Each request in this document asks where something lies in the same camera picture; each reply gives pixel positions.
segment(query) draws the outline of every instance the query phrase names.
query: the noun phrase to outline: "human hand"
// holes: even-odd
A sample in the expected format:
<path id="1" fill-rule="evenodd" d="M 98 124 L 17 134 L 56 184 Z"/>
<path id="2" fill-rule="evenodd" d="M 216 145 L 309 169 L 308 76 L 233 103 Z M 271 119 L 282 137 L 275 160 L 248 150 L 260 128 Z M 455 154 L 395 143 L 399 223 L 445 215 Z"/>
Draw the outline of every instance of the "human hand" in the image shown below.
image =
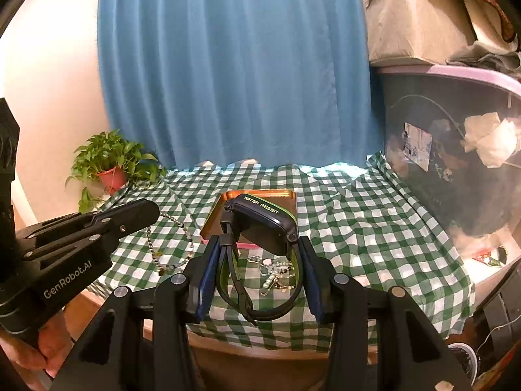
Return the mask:
<path id="1" fill-rule="evenodd" d="M 40 328 L 38 334 L 40 351 L 10 336 L 2 329 L 0 329 L 0 346 L 30 389 L 44 391 L 32 371 L 45 369 L 50 376 L 55 377 L 72 348 L 72 341 L 65 325 L 63 312 L 60 310 Z"/>

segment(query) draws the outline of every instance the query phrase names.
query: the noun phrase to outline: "silver rivet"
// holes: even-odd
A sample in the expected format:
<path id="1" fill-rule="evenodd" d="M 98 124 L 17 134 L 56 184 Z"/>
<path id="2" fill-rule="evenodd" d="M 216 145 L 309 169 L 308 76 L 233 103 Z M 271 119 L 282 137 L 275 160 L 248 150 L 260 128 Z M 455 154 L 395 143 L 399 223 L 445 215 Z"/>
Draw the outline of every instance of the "silver rivet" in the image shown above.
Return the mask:
<path id="1" fill-rule="evenodd" d="M 336 283 L 340 283 L 342 285 L 346 284 L 349 282 L 349 276 L 343 274 L 343 273 L 337 273 L 335 276 L 334 276 L 334 281 Z"/>
<path id="2" fill-rule="evenodd" d="M 129 292 L 129 289 L 127 287 L 118 287 L 114 290 L 114 295 L 116 297 L 124 297 L 127 295 L 127 292 Z"/>
<path id="3" fill-rule="evenodd" d="M 170 282 L 175 283 L 176 285 L 180 285 L 186 280 L 187 277 L 184 276 L 182 273 L 178 273 L 170 278 Z"/>
<path id="4" fill-rule="evenodd" d="M 402 297 L 405 297 L 405 290 L 402 288 L 402 287 L 394 287 L 392 290 L 391 290 L 392 294 L 395 296 L 395 297 L 398 297 L 398 298 L 402 298 Z"/>
<path id="5" fill-rule="evenodd" d="M 434 387 L 436 391 L 452 391 L 454 389 L 454 385 L 452 385 L 448 381 L 440 381 Z"/>

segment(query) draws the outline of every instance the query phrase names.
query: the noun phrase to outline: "sticker label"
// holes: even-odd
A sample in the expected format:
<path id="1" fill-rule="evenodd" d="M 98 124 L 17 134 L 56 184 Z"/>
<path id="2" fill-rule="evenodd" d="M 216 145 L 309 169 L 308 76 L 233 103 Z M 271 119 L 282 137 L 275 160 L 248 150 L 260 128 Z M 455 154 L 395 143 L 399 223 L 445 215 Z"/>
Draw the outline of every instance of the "sticker label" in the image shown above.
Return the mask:
<path id="1" fill-rule="evenodd" d="M 425 172 L 429 170 L 432 135 L 409 123 L 403 131 L 403 153 Z"/>

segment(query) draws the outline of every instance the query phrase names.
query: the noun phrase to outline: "green plant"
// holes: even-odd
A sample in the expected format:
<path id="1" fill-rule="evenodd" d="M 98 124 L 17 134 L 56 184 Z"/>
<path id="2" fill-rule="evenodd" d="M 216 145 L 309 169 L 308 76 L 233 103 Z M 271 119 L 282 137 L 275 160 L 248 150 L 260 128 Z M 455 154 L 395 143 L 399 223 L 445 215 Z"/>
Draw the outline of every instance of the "green plant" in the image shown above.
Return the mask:
<path id="1" fill-rule="evenodd" d="M 141 152 L 143 144 L 127 141 L 119 134 L 119 130 L 93 135 L 87 141 L 87 145 L 80 145 L 74 151 L 76 157 L 71 175 L 65 182 L 66 186 L 71 179 L 83 183 L 96 182 L 99 180 L 98 173 L 116 166 L 128 175 L 131 182 L 144 180 L 156 183 L 161 176 L 166 175 L 166 170 L 159 167 L 153 154 Z M 85 187 L 81 193 L 79 209 L 81 212 L 89 211 L 99 201 L 100 199 L 94 198 Z"/>

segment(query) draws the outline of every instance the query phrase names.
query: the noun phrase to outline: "potted plant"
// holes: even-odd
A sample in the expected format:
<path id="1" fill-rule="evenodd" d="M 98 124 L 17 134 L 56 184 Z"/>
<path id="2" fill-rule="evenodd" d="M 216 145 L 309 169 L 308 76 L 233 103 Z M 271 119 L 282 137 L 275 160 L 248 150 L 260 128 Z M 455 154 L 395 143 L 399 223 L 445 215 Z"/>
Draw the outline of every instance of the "potted plant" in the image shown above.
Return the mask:
<path id="1" fill-rule="evenodd" d="M 160 169 L 153 154 L 141 152 L 143 144 L 127 141 L 119 134 L 119 130 L 93 135 L 87 141 L 87 145 L 80 145 L 74 151 L 76 157 L 65 185 L 71 179 L 83 183 L 100 181 L 112 196 L 128 181 L 156 183 L 166 174 L 165 169 Z M 83 188 L 79 201 L 80 212 L 92 210 L 99 201 L 87 187 Z"/>

